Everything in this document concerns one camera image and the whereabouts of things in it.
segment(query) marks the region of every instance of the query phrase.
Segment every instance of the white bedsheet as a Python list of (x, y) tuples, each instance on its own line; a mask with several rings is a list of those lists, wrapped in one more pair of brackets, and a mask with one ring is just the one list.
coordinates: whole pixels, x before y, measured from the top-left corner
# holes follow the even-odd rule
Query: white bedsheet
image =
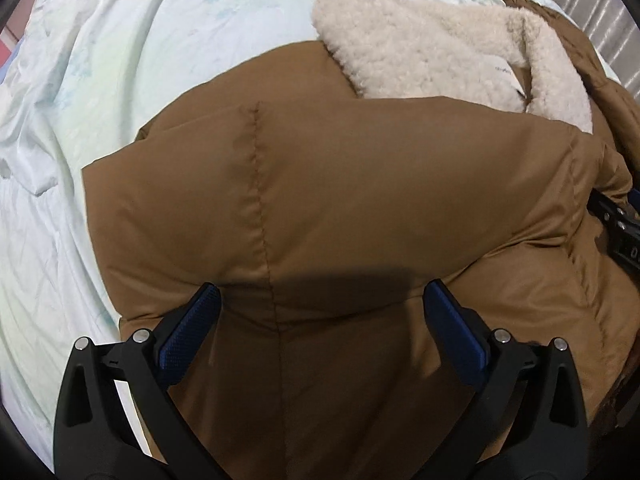
[(312, 3), (36, 1), (0, 86), (0, 380), (10, 415), (48, 465), (73, 341), (118, 338), (86, 229), (82, 167), (129, 144), (189, 88), (315, 39)]

